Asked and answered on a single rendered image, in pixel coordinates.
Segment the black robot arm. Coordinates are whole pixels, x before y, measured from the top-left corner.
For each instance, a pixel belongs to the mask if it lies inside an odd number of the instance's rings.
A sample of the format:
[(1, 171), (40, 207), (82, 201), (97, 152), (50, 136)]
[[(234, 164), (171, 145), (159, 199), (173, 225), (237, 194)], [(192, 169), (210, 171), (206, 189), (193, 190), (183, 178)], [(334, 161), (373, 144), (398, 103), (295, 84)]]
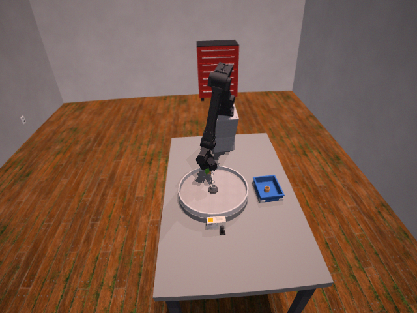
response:
[(198, 154), (196, 161), (198, 164), (208, 166), (211, 172), (217, 169), (217, 163), (214, 161), (214, 157), (211, 155), (210, 150), (213, 150), (216, 146), (215, 129), (218, 115), (230, 117), (234, 116), (235, 107), (232, 107), (232, 104), (235, 96), (231, 94), (229, 85), (232, 79), (230, 78), (232, 70), (233, 65), (219, 62), (214, 72), (211, 72), (208, 77), (207, 86), (211, 87), (212, 96), (208, 111), (207, 124), (203, 137), (201, 138), (201, 151)]

